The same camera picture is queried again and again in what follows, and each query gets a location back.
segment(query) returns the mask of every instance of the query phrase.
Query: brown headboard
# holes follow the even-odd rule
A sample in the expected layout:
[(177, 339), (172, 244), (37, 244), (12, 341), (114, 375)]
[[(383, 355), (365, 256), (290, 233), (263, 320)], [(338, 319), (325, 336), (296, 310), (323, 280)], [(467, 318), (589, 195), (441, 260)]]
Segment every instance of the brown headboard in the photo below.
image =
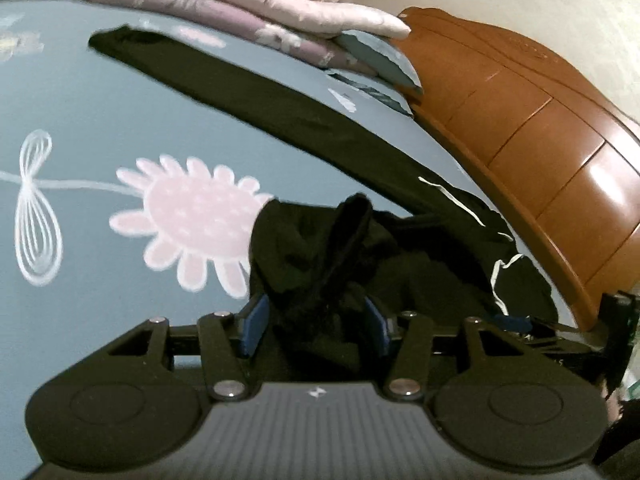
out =
[(640, 280), (640, 126), (572, 65), (516, 32), (410, 7), (396, 45), (416, 120), (500, 208), (571, 306)]

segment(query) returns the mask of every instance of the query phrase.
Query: bedsheet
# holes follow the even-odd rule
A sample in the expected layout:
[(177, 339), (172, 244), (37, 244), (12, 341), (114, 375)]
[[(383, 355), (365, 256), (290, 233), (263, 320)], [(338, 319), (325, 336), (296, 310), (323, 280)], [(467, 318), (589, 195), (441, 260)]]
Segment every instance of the bedsheet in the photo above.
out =
[[(304, 92), (490, 203), (409, 117), (301, 61), (137, 10), (0, 2), (0, 453), (7, 479), (38, 465), (23, 412), (44, 381), (148, 317), (189, 324), (244, 305), (241, 249), (270, 196), (335, 206), (360, 191), (377, 209), (406, 215), (325, 162), (87, 47), (96, 30), (125, 23)], [(159, 202), (142, 199), (141, 190), (161, 177), (171, 218)], [(201, 208), (210, 216), (211, 203), (219, 204), (213, 217), (221, 230), (207, 234), (210, 226), (183, 213)], [(166, 230), (180, 244), (166, 243)], [(229, 240), (224, 251), (204, 252), (204, 273), (202, 254), (194, 259), (189, 250), (197, 230)], [(560, 321), (573, 324), (553, 295)]]

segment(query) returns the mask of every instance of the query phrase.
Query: white wall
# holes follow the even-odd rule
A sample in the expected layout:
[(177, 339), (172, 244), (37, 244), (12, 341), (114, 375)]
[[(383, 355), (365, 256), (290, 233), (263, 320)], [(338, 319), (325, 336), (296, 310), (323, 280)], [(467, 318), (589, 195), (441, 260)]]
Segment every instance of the white wall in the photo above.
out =
[(439, 7), (548, 46), (640, 120), (640, 0), (349, 0), (393, 14)]

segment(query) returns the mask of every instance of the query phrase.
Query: glossy brown wood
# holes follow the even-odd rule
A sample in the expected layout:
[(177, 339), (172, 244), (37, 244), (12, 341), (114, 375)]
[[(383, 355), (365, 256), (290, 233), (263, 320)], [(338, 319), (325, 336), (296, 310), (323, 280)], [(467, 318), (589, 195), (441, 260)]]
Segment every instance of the glossy brown wood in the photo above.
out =
[(505, 144), (489, 169), (537, 217), (603, 144), (587, 123), (551, 101)]
[(439, 9), (403, 15), (412, 33), (396, 44), (425, 88), (412, 104), (418, 122), (500, 208), (590, 328), (602, 292), (640, 280), (632, 235), (640, 126), (529, 38)]

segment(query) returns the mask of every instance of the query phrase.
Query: black robotic device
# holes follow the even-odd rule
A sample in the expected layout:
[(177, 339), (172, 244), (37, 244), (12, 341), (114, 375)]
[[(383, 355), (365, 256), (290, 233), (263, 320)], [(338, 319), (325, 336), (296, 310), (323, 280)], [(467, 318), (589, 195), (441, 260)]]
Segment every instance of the black robotic device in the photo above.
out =
[[(604, 295), (589, 333), (539, 319), (436, 327), (367, 300), (370, 381), (256, 376), (268, 298), (196, 325), (152, 318), (44, 384), (33, 480), (599, 479), (599, 389), (622, 380), (640, 301)], [(201, 368), (174, 367), (199, 355)]]

